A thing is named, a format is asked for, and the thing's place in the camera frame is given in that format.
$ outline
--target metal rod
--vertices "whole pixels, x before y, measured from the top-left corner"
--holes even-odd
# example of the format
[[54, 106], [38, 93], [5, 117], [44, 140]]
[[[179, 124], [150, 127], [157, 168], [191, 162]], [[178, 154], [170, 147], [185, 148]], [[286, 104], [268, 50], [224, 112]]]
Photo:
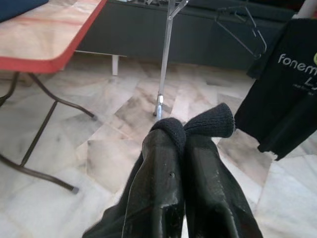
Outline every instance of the metal rod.
[[175, 8], [175, 10], [170, 14], [170, 16], [171, 16], [172, 18], [174, 18], [174, 16], [176, 16], [176, 15], [180, 12], [180, 10], [183, 9], [183, 8], [187, 5], [188, 2], [189, 2], [189, 0], [183, 0], [183, 1]]
[[59, 103], [62, 103], [64, 105], [70, 106], [72, 108], [76, 108], [78, 110], [81, 110], [82, 112], [84, 112], [85, 114], [87, 114], [88, 116], [90, 116], [91, 118], [96, 119], [97, 117], [92, 114], [90, 111], [86, 110], [85, 108], [83, 108], [80, 105], [77, 105], [75, 103], [71, 103], [68, 101], [65, 101], [57, 96], [55, 96], [53, 93], [51, 93], [41, 82], [40, 80], [37, 78], [37, 76], [35, 76], [35, 74], [33, 73], [28, 73], [29, 76], [33, 79], [33, 81], [50, 97], [53, 98], [55, 101], [58, 101]]
[[46, 181], [50, 181], [50, 182], [53, 182], [59, 186], [62, 186], [64, 188], [66, 188], [67, 190], [73, 192], [73, 193], [77, 193], [79, 191], [79, 189], [77, 187], [74, 187], [68, 183], [65, 183], [63, 182], [62, 180], [58, 179], [58, 178], [55, 178], [53, 176], [50, 176], [50, 175], [46, 175], [44, 173], [40, 173], [40, 172], [37, 172], [37, 171], [34, 171], [34, 170], [30, 170], [30, 169], [27, 169], [25, 167], [21, 167], [17, 164], [15, 164], [14, 162], [10, 161], [9, 159], [7, 159], [5, 156], [3, 156], [2, 154], [0, 154], [0, 161], [3, 162], [4, 164], [6, 164], [7, 166], [21, 172], [21, 173], [24, 173], [24, 174], [27, 174], [27, 175], [30, 175], [30, 176], [33, 176], [33, 177], [37, 177], [37, 178], [40, 178], [40, 179], [44, 179]]
[[[243, 9], [246, 11], [247, 13], [247, 20], [250, 19], [251, 20], [251, 23], [253, 25], [252, 27], [252, 32], [254, 34], [254, 37], [256, 37], [258, 40], [260, 39], [262, 45], [263, 45], [263, 50], [261, 53], [258, 53], [256, 54], [255, 52], [253, 52], [246, 44], [244, 44], [235, 34], [233, 34], [227, 27], [225, 27], [223, 24], [221, 24], [219, 22], [219, 19], [220, 19], [220, 15], [221, 14], [224, 14], [226, 12], [230, 12], [230, 11], [233, 11], [234, 9]], [[250, 54], [253, 55], [254, 58], [258, 59], [262, 56], [262, 54], [264, 54], [266, 51], [267, 51], [267, 44], [266, 44], [266, 41], [264, 39], [264, 37], [262, 36], [260, 30], [257, 28], [257, 24], [256, 22], [254, 21], [249, 9], [246, 7], [246, 6], [231, 6], [231, 7], [225, 7], [225, 8], [219, 8], [217, 10], [218, 14], [217, 16], [215, 17], [215, 22], [220, 26], [222, 27], [227, 33], [229, 33], [241, 46], [243, 46]], [[237, 11], [234, 12], [234, 15], [239, 19], [239, 20], [242, 20], [243, 18], [241, 18], [238, 14], [237, 14]]]
[[162, 114], [162, 106], [164, 101], [163, 95], [164, 95], [164, 86], [165, 86], [165, 79], [166, 79], [166, 69], [167, 69], [170, 38], [172, 35], [172, 27], [173, 27], [173, 17], [171, 16], [171, 14], [174, 10], [175, 10], [175, 0], [170, 0], [168, 2], [168, 7], [167, 7], [167, 20], [166, 20], [166, 27], [165, 27], [165, 39], [164, 39], [162, 66], [160, 71], [158, 99], [157, 99], [157, 104], [154, 111], [154, 116], [157, 116], [157, 120], [160, 120], [162, 116], [161, 114]]
[[52, 107], [51, 107], [49, 113], [48, 113], [47, 116], [45, 117], [45, 119], [44, 119], [44, 121], [43, 121], [43, 123], [42, 123], [42, 125], [41, 125], [41, 127], [40, 127], [40, 129], [39, 129], [39, 131], [38, 131], [38, 133], [37, 133], [36, 136], [34, 137], [34, 139], [33, 139], [32, 143], [31, 143], [31, 145], [30, 145], [28, 151], [27, 151], [26, 154], [24, 155], [23, 160], [22, 160], [20, 166], [23, 167], [23, 166], [25, 166], [25, 164], [28, 162], [28, 160], [29, 160], [29, 158], [30, 158], [30, 156], [31, 156], [31, 154], [32, 154], [32, 152], [33, 152], [33, 150], [34, 150], [36, 144], [38, 143], [38, 141], [39, 141], [39, 139], [40, 139], [40, 137], [41, 137], [41, 135], [42, 135], [42, 133], [43, 133], [43, 131], [44, 131], [46, 125], [48, 124], [48, 122], [49, 122], [49, 120], [50, 120], [50, 118], [51, 118], [51, 116], [52, 116], [52, 114], [53, 114], [53, 112], [54, 112], [56, 106], [57, 106], [57, 101], [55, 101], [55, 102], [53, 103], [53, 105], [52, 105]]
[[16, 87], [16, 83], [18, 81], [18, 78], [19, 78], [19, 72], [15, 72], [13, 74], [13, 77], [12, 77], [12, 82], [11, 82], [11, 85], [10, 85], [10, 88], [9, 88], [9, 91], [7, 94], [5, 94], [4, 96], [0, 97], [0, 107], [6, 102], [6, 100], [12, 96], [14, 90], [15, 90], [15, 87]]

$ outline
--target metal pole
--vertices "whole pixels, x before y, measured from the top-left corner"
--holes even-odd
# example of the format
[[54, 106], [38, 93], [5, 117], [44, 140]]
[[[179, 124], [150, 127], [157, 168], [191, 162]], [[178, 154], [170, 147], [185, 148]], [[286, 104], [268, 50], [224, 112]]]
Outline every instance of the metal pole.
[[186, 6], [188, 1], [189, 0], [183, 0], [177, 7], [175, 7], [175, 0], [170, 0], [168, 3], [162, 67], [160, 71], [160, 83], [159, 83], [159, 90], [158, 90], [158, 99], [157, 99], [157, 105], [154, 112], [154, 115], [157, 116], [157, 120], [160, 120], [162, 117], [162, 106], [164, 102], [163, 95], [164, 95], [164, 86], [165, 86], [165, 79], [166, 79], [166, 69], [167, 69], [167, 62], [168, 62], [170, 38], [172, 35], [173, 18], [174, 16], [177, 15], [177, 13], [181, 9], [184, 8], [184, 6]]

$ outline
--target red table edge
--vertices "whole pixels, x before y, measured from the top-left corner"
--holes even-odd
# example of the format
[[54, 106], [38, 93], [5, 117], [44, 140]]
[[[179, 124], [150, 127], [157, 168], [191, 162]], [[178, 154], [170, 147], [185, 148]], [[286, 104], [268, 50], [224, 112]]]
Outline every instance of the red table edge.
[[87, 21], [81, 27], [77, 35], [71, 41], [67, 49], [60, 56], [49, 60], [0, 57], [0, 69], [31, 73], [54, 73], [59, 71], [68, 63], [79, 43], [82, 41], [87, 31], [106, 4], [106, 1], [107, 0], [101, 0], [92, 14], [88, 17]]

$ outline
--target white pole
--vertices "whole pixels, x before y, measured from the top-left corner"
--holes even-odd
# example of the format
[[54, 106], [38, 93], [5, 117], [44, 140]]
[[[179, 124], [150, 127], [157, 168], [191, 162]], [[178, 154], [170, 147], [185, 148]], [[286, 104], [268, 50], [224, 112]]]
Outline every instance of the white pole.
[[112, 75], [118, 76], [119, 56], [112, 55]]
[[306, 0], [293, 18], [312, 18], [317, 10], [317, 0]]

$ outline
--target wooden tabletop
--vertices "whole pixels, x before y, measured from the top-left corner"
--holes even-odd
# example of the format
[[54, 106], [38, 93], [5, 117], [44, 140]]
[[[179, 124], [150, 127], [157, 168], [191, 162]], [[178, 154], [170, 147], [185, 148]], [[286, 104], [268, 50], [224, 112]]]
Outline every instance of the wooden tabletop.
[[69, 61], [106, 0], [50, 0], [0, 23], [0, 69], [51, 73]]

